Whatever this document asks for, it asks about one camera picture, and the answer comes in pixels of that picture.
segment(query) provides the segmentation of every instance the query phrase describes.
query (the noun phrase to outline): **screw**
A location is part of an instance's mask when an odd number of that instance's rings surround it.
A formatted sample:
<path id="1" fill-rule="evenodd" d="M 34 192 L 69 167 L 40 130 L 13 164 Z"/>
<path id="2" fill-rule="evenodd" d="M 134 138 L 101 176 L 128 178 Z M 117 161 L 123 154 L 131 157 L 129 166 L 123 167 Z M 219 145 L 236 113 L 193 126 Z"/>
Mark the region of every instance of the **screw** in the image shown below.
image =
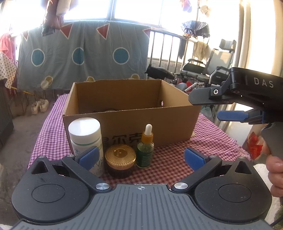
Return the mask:
<path id="1" fill-rule="evenodd" d="M 106 190 L 110 187 L 110 185 L 107 183 L 98 183 L 95 187 L 99 190 Z"/>
<path id="2" fill-rule="evenodd" d="M 176 189 L 186 189 L 188 187 L 188 185 L 184 182 L 178 182 L 178 183 L 174 184 L 174 187 Z"/>

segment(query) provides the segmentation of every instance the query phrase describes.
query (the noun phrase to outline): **red triangle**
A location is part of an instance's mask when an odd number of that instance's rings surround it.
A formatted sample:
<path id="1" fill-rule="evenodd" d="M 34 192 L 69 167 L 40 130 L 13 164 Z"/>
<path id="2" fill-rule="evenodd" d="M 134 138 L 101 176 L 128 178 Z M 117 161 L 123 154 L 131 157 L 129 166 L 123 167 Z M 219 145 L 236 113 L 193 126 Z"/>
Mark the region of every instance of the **red triangle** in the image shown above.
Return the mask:
<path id="1" fill-rule="evenodd" d="M 29 31 L 26 30 L 23 32 L 23 37 L 25 38 L 25 40 L 27 41 L 28 37 L 29 37 Z"/>
<path id="2" fill-rule="evenodd" d="M 73 24 L 68 24 L 68 25 L 65 25 L 65 26 L 61 27 L 61 29 L 60 29 L 61 32 L 65 35 L 65 37 L 67 39 L 69 39 L 69 37 L 70 37 L 72 26 L 73 26 Z"/>
<path id="3" fill-rule="evenodd" d="M 149 28 L 149 29 L 144 29 L 143 31 L 144 31 L 144 33 L 145 33 L 148 37 L 150 36 L 151 28 Z"/>
<path id="4" fill-rule="evenodd" d="M 98 32 L 105 40 L 107 39 L 109 24 L 110 24 L 110 23 L 96 28 L 97 32 Z"/>

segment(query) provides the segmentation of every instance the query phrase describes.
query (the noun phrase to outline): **cardboard box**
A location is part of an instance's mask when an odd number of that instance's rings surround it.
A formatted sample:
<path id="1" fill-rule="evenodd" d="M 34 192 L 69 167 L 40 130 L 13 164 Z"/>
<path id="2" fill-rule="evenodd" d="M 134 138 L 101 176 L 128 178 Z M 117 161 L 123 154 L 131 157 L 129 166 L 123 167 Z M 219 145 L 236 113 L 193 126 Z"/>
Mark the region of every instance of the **cardboard box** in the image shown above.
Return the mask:
<path id="1" fill-rule="evenodd" d="M 73 84 L 63 121 L 70 144 L 68 126 L 73 120 L 97 119 L 104 151 L 119 143 L 136 146 L 146 124 L 152 124 L 157 147 L 190 139 L 200 109 L 162 80 L 99 80 Z"/>

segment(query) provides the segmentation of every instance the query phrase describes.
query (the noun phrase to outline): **dropper bottle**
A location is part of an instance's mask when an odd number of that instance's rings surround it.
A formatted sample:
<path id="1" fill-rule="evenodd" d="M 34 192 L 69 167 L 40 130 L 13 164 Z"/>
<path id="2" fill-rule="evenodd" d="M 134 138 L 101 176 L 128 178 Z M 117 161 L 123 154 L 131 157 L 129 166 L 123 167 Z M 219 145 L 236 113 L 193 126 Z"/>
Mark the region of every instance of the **dropper bottle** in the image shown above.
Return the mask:
<path id="1" fill-rule="evenodd" d="M 138 143 L 138 149 L 136 154 L 136 165 L 142 169 L 147 168 L 152 159 L 154 143 L 153 141 L 153 133 L 152 125 L 147 124 L 145 127 L 145 131 L 141 135 L 141 141 Z"/>

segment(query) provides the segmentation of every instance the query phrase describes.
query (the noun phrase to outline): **white plastic bottle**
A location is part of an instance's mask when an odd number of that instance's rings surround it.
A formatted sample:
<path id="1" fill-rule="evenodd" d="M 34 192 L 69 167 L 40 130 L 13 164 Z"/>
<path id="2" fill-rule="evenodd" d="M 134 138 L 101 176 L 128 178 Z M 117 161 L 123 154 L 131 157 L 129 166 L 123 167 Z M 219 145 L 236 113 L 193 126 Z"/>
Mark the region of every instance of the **white plastic bottle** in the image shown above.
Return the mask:
<path id="1" fill-rule="evenodd" d="M 79 118 L 68 127 L 74 154 L 77 156 L 92 146 L 99 148 L 99 161 L 89 171 L 100 177 L 104 173 L 104 155 L 100 123 L 94 118 Z"/>

